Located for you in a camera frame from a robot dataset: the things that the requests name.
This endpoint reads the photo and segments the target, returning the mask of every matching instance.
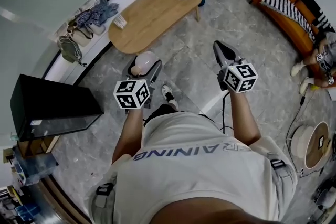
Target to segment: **white sneaker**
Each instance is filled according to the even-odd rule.
[[[168,104],[173,104],[176,109],[178,109],[179,105],[173,96],[173,90],[168,85],[164,84],[162,86],[162,95],[167,100]]]
[[[299,93],[301,95],[304,95],[306,90],[308,89],[308,86],[309,86],[308,77],[306,77],[300,85]]]
[[[302,68],[304,68],[304,64],[303,64],[303,62],[301,61],[301,62],[299,62],[299,63],[297,63],[296,65],[294,65],[293,67],[292,67],[292,69],[290,70],[290,75],[292,76],[292,77],[295,77],[300,71],[301,71],[301,69]]]

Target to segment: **person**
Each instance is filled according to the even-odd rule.
[[[311,56],[308,56],[303,61],[295,64],[291,71],[290,75],[292,77],[296,76],[303,67],[309,65],[315,65],[317,62],[316,55],[323,54],[325,60],[325,68],[323,68],[324,72],[329,72],[330,75],[334,75],[336,73],[336,33],[326,32],[324,34],[324,38],[316,43],[314,46],[314,50]],[[316,85],[319,87],[327,87],[329,85],[328,79],[318,79],[318,78],[305,78],[300,85],[300,94],[304,94],[309,86],[309,84]]]
[[[144,130],[142,109],[130,110],[112,166],[93,188],[92,222],[279,223],[295,192],[295,170],[260,135],[244,93],[229,92],[234,137],[206,116],[179,112],[168,85],[162,87],[167,104]]]

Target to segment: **wire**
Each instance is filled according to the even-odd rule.
[[[296,113],[296,115],[295,115],[293,121],[291,122],[291,124],[290,124],[290,126],[289,126],[289,128],[288,128],[288,132],[287,132],[286,140],[285,140],[285,147],[287,147],[288,154],[289,154],[289,157],[290,157],[290,159],[291,159],[291,161],[292,161],[292,163],[293,163],[295,172],[296,172],[297,174],[300,174],[300,178],[309,176],[309,175],[311,175],[312,173],[318,173],[318,172],[320,172],[320,174],[321,174],[322,171],[324,170],[325,165],[327,164],[327,162],[328,162],[329,159],[330,159],[330,157],[329,157],[328,160],[326,161],[325,165],[324,165],[321,169],[319,169],[319,170],[317,170],[317,171],[312,171],[312,172],[309,173],[308,175],[304,175],[304,176],[302,175],[303,169],[299,172],[299,171],[297,170],[297,168],[296,168],[296,165],[295,165],[294,161],[293,161],[292,154],[291,154],[291,152],[290,152],[290,150],[289,150],[289,145],[288,145],[288,140],[289,140],[289,139],[288,139],[288,136],[289,136],[289,131],[290,131],[290,129],[291,129],[291,127],[292,127],[294,121],[296,120],[297,116],[299,115],[300,110],[301,110],[301,108],[302,108],[302,106],[303,106],[303,104],[304,104],[304,102],[305,102],[306,93],[307,93],[307,90],[305,91],[304,95],[303,95],[302,98],[301,98],[300,108],[299,108],[298,112]],[[313,95],[312,95],[311,98],[309,99],[307,105],[310,103],[310,101],[311,101],[311,99],[313,98],[314,94],[315,94],[315,93],[313,93]]]
[[[225,126],[225,128],[230,128],[231,130],[233,130],[233,128],[232,127],[230,127],[230,126]]]
[[[223,134],[225,134],[225,120],[224,120],[224,110],[225,110],[225,98],[229,95],[230,93],[229,92],[227,92],[226,93],[226,95],[224,95],[224,97],[223,97],[223,110],[222,110],[222,119],[223,119]]]

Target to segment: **black cable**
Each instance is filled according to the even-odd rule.
[[[225,126],[225,128],[230,128],[231,130],[233,130],[233,128],[230,127],[230,126]]]
[[[223,110],[222,110],[222,119],[223,119],[223,134],[225,134],[225,121],[224,121],[224,110],[225,110],[225,98],[229,95],[230,93],[229,92],[227,92],[227,94],[226,95],[224,95],[224,97],[223,97]]]
[[[320,172],[320,171],[323,171],[325,165],[327,164],[327,162],[328,162],[329,159],[330,159],[330,157],[329,157],[328,160],[327,160],[327,162],[325,163],[325,165],[324,165],[321,169],[319,169],[319,170],[317,170],[317,171],[312,171],[311,173],[309,173],[308,175],[305,175],[305,176],[302,176],[302,175],[301,175],[301,173],[302,173],[303,171],[298,172],[298,170],[297,170],[297,168],[296,168],[296,165],[295,165],[295,163],[294,163],[294,161],[293,161],[292,154],[291,154],[291,152],[290,152],[290,150],[289,150],[289,146],[288,146],[288,136],[289,136],[290,128],[292,127],[294,121],[296,120],[297,116],[299,115],[300,110],[301,110],[301,108],[302,108],[302,106],[303,106],[303,104],[304,104],[304,102],[305,102],[305,99],[306,99],[306,93],[307,93],[307,90],[306,90],[306,92],[304,93],[304,95],[302,96],[301,101],[300,101],[300,108],[299,108],[298,112],[296,113],[296,115],[295,115],[293,121],[291,122],[291,124],[290,124],[290,126],[289,126],[289,128],[288,128],[288,132],[287,132],[287,135],[286,135],[286,141],[285,141],[285,144],[286,144],[286,147],[287,147],[287,151],[288,151],[289,157],[290,157],[290,159],[291,159],[291,161],[292,161],[292,163],[293,163],[295,172],[298,173],[298,174],[300,174],[300,178],[309,176],[309,175],[311,175],[312,173],[318,173],[318,172]],[[312,97],[311,97],[310,100],[308,101],[307,105],[309,104],[309,102],[311,101],[311,99],[313,98],[313,96],[314,96],[314,94],[312,95]]]
[[[88,64],[87,63],[82,63],[82,62],[78,62],[81,66],[83,66],[83,67],[88,67]]]

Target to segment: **blue cloth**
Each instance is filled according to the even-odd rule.
[[[33,219],[34,216],[40,213],[41,210],[36,203],[31,202],[29,204],[16,207],[15,211],[23,221],[28,221],[29,219]]]
[[[99,3],[92,9],[75,16],[78,27],[95,24],[101,26],[108,18],[117,14],[119,4],[109,4],[107,0],[99,0]]]

